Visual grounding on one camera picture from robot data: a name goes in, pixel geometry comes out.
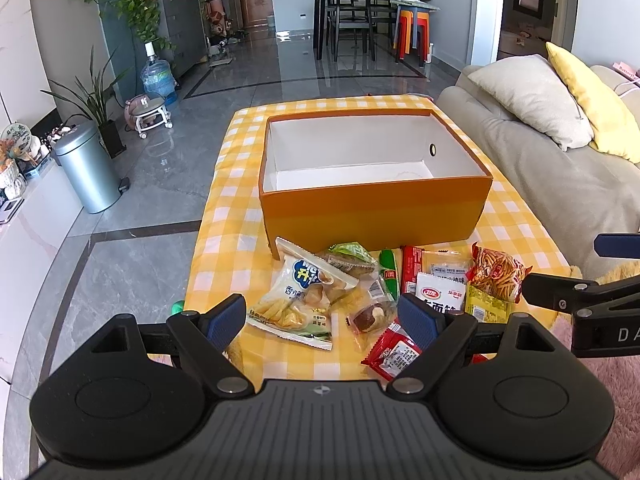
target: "red stool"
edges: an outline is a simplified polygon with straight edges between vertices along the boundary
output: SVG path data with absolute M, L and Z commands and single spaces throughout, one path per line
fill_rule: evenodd
M 404 59 L 404 54 L 408 54 L 411 48 L 412 13 L 403 10 L 400 15 L 400 30 L 398 35 L 399 45 L 396 45 L 396 62 Z M 423 66 L 429 55 L 429 13 L 418 13 L 418 51 L 420 52 L 420 66 Z

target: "silver trash can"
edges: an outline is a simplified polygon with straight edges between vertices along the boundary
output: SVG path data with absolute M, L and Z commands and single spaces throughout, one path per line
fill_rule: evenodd
M 78 124 L 56 142 L 54 151 L 87 212 L 99 213 L 117 202 L 120 179 L 95 122 Z

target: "green ball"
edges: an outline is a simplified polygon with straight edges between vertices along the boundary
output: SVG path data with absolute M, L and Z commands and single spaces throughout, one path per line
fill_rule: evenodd
M 184 310 L 184 300 L 176 301 L 171 307 L 171 315 L 179 314 Z

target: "tiled floor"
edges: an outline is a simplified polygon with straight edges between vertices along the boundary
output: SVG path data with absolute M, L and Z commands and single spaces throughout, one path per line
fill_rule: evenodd
M 198 221 L 236 110 L 367 93 L 437 98 L 455 83 L 447 66 L 396 64 L 386 38 L 377 42 L 375 62 L 351 38 L 340 42 L 337 62 L 327 51 L 316 61 L 309 37 L 254 34 L 230 48 L 230 64 L 197 66 L 184 77 L 171 130 L 157 128 L 145 140 L 121 133 L 127 151 L 115 164 L 131 188 L 102 214 L 80 213 L 49 271 L 15 366 L 0 477 L 24 478 L 38 461 L 28 403 L 39 381 L 114 314 L 159 322 L 184 297 Z

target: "beige sofa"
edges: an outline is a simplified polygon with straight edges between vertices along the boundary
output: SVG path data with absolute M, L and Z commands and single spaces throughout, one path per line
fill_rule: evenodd
M 562 152 L 466 77 L 478 68 L 466 67 L 436 104 L 513 184 L 569 263 L 585 278 L 603 276 L 620 260 L 599 257 L 593 239 L 640 230 L 640 164 L 589 146 Z M 609 68 L 591 69 L 611 88 L 627 81 Z M 630 88 L 620 87 L 618 94 Z M 623 101 L 640 124 L 640 89 Z

